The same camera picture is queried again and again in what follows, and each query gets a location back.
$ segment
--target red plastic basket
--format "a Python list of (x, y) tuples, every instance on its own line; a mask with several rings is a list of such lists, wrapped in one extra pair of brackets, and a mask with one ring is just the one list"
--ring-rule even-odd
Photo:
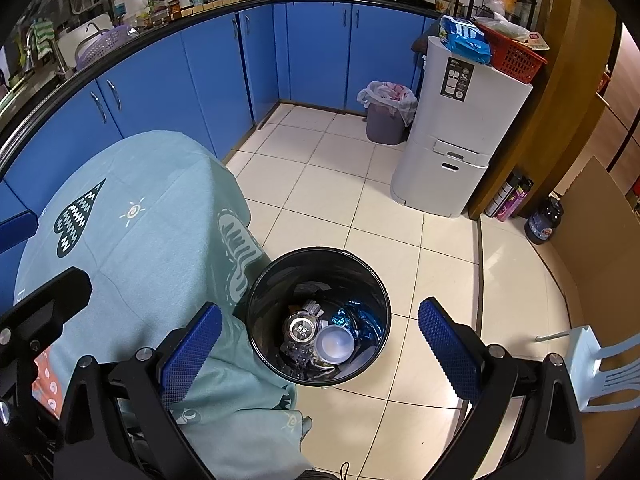
[(475, 25), (484, 32), (486, 41), (491, 47), (491, 66), (496, 70), (529, 84), (540, 67), (546, 64), (546, 59), (533, 52), (528, 46), (480, 23)]

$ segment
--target tiled floor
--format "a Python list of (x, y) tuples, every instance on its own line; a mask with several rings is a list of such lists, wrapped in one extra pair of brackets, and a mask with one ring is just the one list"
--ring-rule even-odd
[[(227, 165), (251, 209), (250, 231), (271, 258), (346, 248), (378, 273), (393, 312), (385, 350), (363, 374), (336, 388), (299, 387), (298, 408), (314, 420), (302, 450), (334, 473), (350, 462), (352, 480), (421, 479), (452, 437), (461, 401), (420, 334), (417, 309), (435, 296), (455, 321), (475, 324), (476, 224), (394, 202), (389, 184), (404, 146), (368, 141), (362, 118), (283, 104), (270, 121)], [(562, 326), (564, 301), (516, 226), (496, 224), (482, 225), (482, 339), (543, 356), (548, 345), (529, 340)], [(510, 413), (513, 425), (517, 408)], [(509, 433), (505, 424), (502, 447)], [(485, 471), (495, 468), (500, 442)]]

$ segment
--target trash bag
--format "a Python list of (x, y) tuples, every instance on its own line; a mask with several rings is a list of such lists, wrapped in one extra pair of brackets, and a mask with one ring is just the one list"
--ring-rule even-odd
[(376, 103), (394, 110), (398, 110), (404, 126), (408, 126), (414, 120), (415, 110), (418, 107), (418, 99), (409, 88), (396, 83), (383, 83), (372, 81), (358, 92), (358, 102), (369, 107), (370, 103)]

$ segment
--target metal bolt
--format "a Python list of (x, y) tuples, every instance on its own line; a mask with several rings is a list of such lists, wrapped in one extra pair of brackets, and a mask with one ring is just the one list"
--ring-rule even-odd
[(500, 345), (489, 345), (489, 355), (496, 359), (502, 359), (506, 355), (506, 351)]
[(564, 359), (562, 359), (562, 356), (560, 354), (549, 354), (549, 361), (551, 361), (551, 364), (555, 365), (555, 366), (561, 366), (562, 363), (564, 363)]
[(9, 330), (8, 328), (3, 328), (2, 330), (0, 330), (0, 345), (8, 345), (9, 341), (11, 341), (11, 330)]
[(0, 400), (0, 420), (2, 420), (2, 423), (5, 426), (7, 426), (9, 424), (9, 421), (11, 420), (9, 405), (4, 402), (4, 400)]
[(88, 365), (90, 365), (93, 360), (94, 358), (91, 357), (90, 355), (82, 356), (81, 358), (78, 359), (78, 366), (81, 368), (87, 368)]
[(145, 346), (144, 348), (141, 348), (136, 352), (136, 359), (138, 361), (149, 361), (153, 354), (154, 351), (151, 348)]

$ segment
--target chair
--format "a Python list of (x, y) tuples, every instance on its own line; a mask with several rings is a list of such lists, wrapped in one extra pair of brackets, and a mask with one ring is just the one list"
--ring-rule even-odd
[[(557, 334), (537, 336), (536, 341), (549, 341), (564, 336), (569, 336), (569, 349), (564, 361), (581, 412), (618, 412), (640, 406), (640, 358), (620, 368), (600, 371), (600, 362), (603, 359), (621, 354), (640, 344), (640, 334), (602, 348), (591, 327), (585, 325)], [(627, 402), (588, 406), (590, 399), (622, 390), (637, 390), (639, 394)]]

